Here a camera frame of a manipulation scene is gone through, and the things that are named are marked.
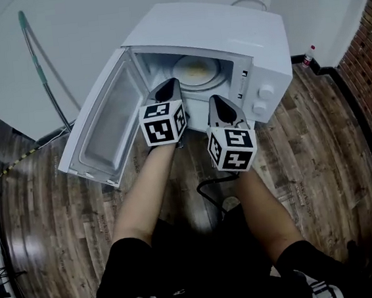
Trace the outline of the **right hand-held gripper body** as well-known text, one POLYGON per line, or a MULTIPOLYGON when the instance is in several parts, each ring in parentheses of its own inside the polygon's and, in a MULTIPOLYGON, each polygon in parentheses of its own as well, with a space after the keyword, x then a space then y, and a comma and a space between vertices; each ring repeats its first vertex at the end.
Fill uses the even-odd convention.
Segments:
POLYGON ((249 171, 257 152, 255 131, 242 119, 234 126, 209 127, 207 151, 222 172, 249 171))

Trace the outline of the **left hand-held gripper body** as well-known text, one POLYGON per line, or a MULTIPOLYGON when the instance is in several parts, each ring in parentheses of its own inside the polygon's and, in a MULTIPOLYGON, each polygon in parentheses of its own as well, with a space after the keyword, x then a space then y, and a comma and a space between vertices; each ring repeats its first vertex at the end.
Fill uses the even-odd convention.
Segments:
POLYGON ((187 127, 184 104, 177 100, 141 107, 139 123, 149 147, 178 143, 187 127))

